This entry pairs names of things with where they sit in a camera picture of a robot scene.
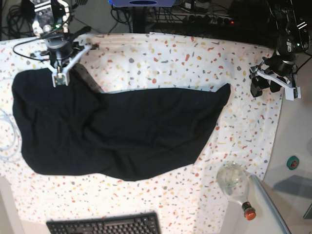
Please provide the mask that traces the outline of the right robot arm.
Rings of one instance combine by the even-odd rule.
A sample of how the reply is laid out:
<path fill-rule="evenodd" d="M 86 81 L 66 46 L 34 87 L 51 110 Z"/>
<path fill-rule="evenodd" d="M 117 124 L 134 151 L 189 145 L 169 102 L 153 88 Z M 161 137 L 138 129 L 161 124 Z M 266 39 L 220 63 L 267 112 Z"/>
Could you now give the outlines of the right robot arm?
<path fill-rule="evenodd" d="M 70 73 L 79 75 L 93 91 L 103 93 L 86 68 L 81 65 L 80 59 L 90 50 L 98 49 L 86 34 L 91 27 L 84 26 L 75 33 L 70 33 L 74 8 L 84 5 L 85 2 L 77 0 L 75 4 L 64 0 L 33 0 L 35 19 L 32 24 L 35 36 L 46 45 L 45 51 L 35 51 L 31 58 L 39 59 L 51 72 L 52 84 L 68 86 Z"/>

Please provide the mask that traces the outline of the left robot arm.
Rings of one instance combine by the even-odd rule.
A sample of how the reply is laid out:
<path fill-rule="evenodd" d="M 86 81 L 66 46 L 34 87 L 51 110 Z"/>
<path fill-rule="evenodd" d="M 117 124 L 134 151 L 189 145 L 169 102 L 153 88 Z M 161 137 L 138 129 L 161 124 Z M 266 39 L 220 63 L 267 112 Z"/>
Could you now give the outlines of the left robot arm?
<path fill-rule="evenodd" d="M 265 89 L 276 93 L 284 88 L 285 98 L 295 100 L 301 98 L 296 59 L 309 49 L 308 24 L 296 16 L 291 0 L 269 0 L 268 5 L 276 21 L 277 45 L 270 58 L 263 57 L 258 65 L 250 68 L 251 94 L 256 98 Z"/>

